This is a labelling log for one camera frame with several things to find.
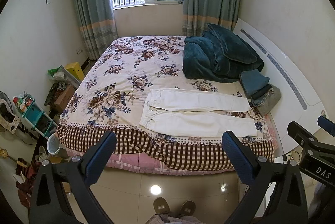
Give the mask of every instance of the teal blanket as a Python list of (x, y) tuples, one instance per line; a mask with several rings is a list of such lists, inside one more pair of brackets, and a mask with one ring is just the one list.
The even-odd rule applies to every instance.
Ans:
[(183, 73), (187, 79), (231, 83), (243, 71), (261, 71), (264, 63), (256, 51), (232, 31), (209, 24), (203, 37), (185, 38)]

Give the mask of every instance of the brown slipper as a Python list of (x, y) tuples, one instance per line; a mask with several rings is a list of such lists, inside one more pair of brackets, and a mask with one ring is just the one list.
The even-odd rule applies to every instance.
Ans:
[(170, 207), (169, 207), (168, 203), (163, 198), (157, 198), (157, 199), (155, 199), (154, 202), (153, 202), (153, 207), (154, 207), (155, 212), (157, 214), (171, 213)]
[(195, 203), (191, 200), (186, 201), (183, 206), (180, 208), (179, 215), (191, 216), (195, 211)]

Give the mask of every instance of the metal screw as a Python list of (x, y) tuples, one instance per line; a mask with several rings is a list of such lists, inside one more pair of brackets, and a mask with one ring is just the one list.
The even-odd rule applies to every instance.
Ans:
[(43, 162), (42, 162), (42, 165), (43, 166), (47, 166), (49, 164), (49, 160), (44, 160)]
[(76, 156), (73, 156), (71, 160), (72, 160), (72, 162), (77, 163), (77, 162), (80, 161), (80, 159), (81, 159), (81, 157), (79, 155), (76, 155)]
[(297, 162), (295, 160), (290, 160), (290, 165), (292, 166), (296, 166), (297, 165)]
[(259, 156), (258, 157), (258, 160), (261, 162), (261, 163), (265, 163), (267, 161), (267, 159), (264, 157), (264, 156)]

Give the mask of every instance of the white plastic bucket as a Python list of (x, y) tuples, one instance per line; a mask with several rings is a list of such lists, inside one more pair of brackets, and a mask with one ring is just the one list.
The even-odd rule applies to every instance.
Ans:
[(46, 143), (46, 148), (48, 149), (48, 152), (51, 155), (56, 155), (61, 149), (59, 145), (60, 145), (59, 139), (56, 137), (54, 133), (51, 134), (48, 139), (48, 142)]

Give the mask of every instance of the floral bedspread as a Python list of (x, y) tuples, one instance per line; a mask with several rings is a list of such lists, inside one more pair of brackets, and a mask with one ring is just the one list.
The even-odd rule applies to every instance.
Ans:
[[(61, 115), (58, 136), (71, 150), (85, 152), (106, 130), (118, 137), (116, 154), (145, 152), (171, 169), (231, 168), (220, 138), (162, 135), (139, 126), (150, 89), (180, 88), (245, 97), (239, 82), (219, 83), (184, 77), (185, 37), (141, 36), (114, 41), (91, 69)], [(257, 155), (272, 160), (273, 145), (264, 117), (249, 112), (223, 112), (253, 118), (257, 137), (241, 141)]]

